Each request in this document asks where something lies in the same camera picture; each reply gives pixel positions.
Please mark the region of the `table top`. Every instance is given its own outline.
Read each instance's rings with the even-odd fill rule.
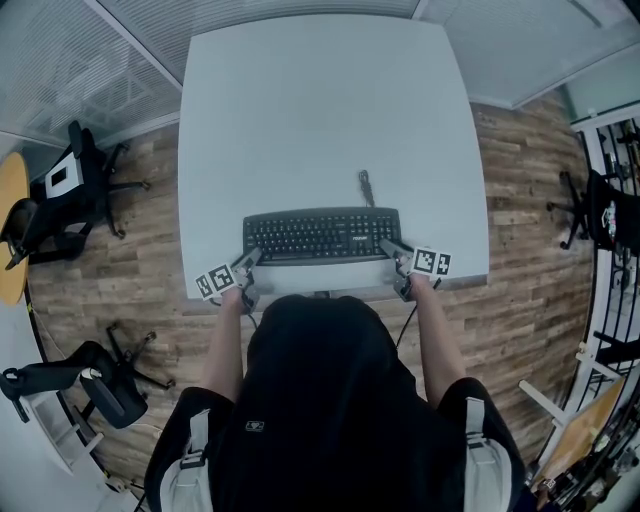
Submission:
[[[16,201],[25,197],[29,197],[27,166],[19,153],[11,153],[0,166],[0,227],[4,226]],[[9,306],[15,306],[27,282],[29,258],[11,270],[5,270],[10,260],[9,246],[0,244],[0,299]]]
[[[625,379],[620,378],[602,395],[580,411],[564,429],[551,458],[540,471],[538,481],[544,478],[557,478],[591,451],[595,437],[604,428]]]
[[[242,253],[245,216],[397,208],[405,243],[452,254],[450,278],[486,276],[478,141],[444,30],[396,18],[265,20],[191,40],[178,148],[180,233],[194,280]],[[390,260],[257,267],[261,293],[390,285]]]

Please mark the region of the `parquet floor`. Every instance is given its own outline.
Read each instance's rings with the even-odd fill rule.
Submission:
[[[575,368],[573,355],[583,336],[591,292],[590,243],[578,241],[570,251],[562,251],[558,245],[569,219],[562,212],[548,213],[545,205],[567,200],[560,171],[568,170],[584,182],[586,167],[555,95],[516,112],[473,105],[473,114],[484,166],[491,269],[486,285],[441,291],[440,297],[469,373],[492,393],[524,459],[530,461],[549,434],[551,421],[519,391],[518,381],[526,378],[561,401]],[[180,391],[197,381],[216,321],[211,305],[186,298],[177,134],[173,126],[138,137],[121,157],[122,181],[144,178],[152,184],[148,193],[126,192],[114,201],[117,221],[128,232],[124,241],[100,226],[79,260],[31,267],[29,278],[51,359],[61,357],[51,336],[66,355],[88,339],[106,346],[104,328],[114,320],[128,337],[122,339],[125,347],[139,343],[147,331],[158,333],[139,367],[151,376],[177,381],[168,393],[140,385],[149,394],[149,411],[140,422],[159,428]],[[411,306],[389,297],[378,297],[371,306],[396,338]],[[252,332],[247,321],[245,349]],[[400,357],[422,390],[415,319]],[[87,401],[75,388],[66,397],[79,406]],[[117,431],[97,412],[92,422],[105,433],[97,453],[106,468],[141,483],[158,432],[147,425]]]

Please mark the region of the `shoulder strap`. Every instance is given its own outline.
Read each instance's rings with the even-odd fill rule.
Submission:
[[[162,512],[213,512],[209,487],[209,409],[190,420],[191,437],[181,460],[165,472],[160,484]]]
[[[500,443],[485,439],[484,416],[484,401],[468,397],[464,512],[507,512],[511,500],[511,459]]]

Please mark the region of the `black office chair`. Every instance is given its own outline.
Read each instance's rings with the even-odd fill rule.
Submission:
[[[113,335],[114,330],[115,324],[107,328],[115,360],[99,343],[85,341],[62,361],[5,370],[0,375],[0,389],[13,402],[22,421],[26,423],[29,418],[20,404],[20,397],[68,389],[78,376],[91,399],[80,413],[82,419],[86,421],[97,407],[115,428],[131,425],[147,411],[146,396],[138,391],[135,379],[164,390],[175,386],[173,380],[164,384],[135,369],[136,361],[147,344],[155,339],[155,333],[149,333],[135,352],[123,353]]]
[[[113,222],[109,194],[132,188],[149,190],[150,185],[146,181],[111,183],[111,176],[116,172],[116,159],[122,150],[128,149],[125,144],[116,144],[111,155],[107,157],[105,153],[96,148],[91,132],[87,128],[82,130],[78,121],[73,121],[69,125],[69,140],[71,144],[54,166],[73,152],[73,156],[80,163],[87,199],[94,204],[95,217],[98,220],[105,218],[111,234],[120,239],[124,238],[126,233],[121,229],[116,229]]]
[[[609,180],[616,178],[616,175],[602,176],[592,170],[589,173],[587,193],[582,199],[578,197],[578,192],[574,187],[571,176],[567,172],[560,173],[560,177],[565,179],[571,191],[573,206],[547,203],[547,210],[564,210],[573,214],[573,223],[569,239],[562,242],[560,247],[569,249],[575,238],[578,227],[582,226],[582,239],[587,239],[589,235],[601,249],[613,251],[616,244],[622,248],[629,249],[632,254],[640,254],[640,197],[625,194],[614,189]],[[603,224],[603,214],[611,204],[615,205],[616,234],[612,240],[606,224]]]
[[[107,158],[96,148],[91,132],[86,128],[82,130],[77,121],[69,125],[69,138],[71,144],[54,165],[73,152],[79,161],[84,183],[62,196],[40,203],[34,199],[22,199],[12,207],[0,231],[0,242],[7,242],[12,256],[7,270],[27,256],[31,257],[33,265],[77,258],[84,250],[93,225],[102,219],[107,220],[111,234],[124,238],[126,233],[114,225],[109,195],[131,188],[150,188],[144,181],[110,182],[115,172],[115,161],[126,147],[123,144],[116,145]],[[79,232],[69,231],[67,228],[73,224],[84,226]],[[49,237],[53,237],[56,249],[40,252],[40,246]]]

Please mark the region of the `yellow round table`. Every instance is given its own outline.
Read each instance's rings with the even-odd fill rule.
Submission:
[[[0,229],[7,221],[13,205],[25,197],[29,197],[27,166],[19,153],[11,153],[0,166]],[[27,282],[29,258],[23,259],[11,270],[5,270],[9,261],[9,245],[0,243],[0,299],[9,306],[15,306]]]

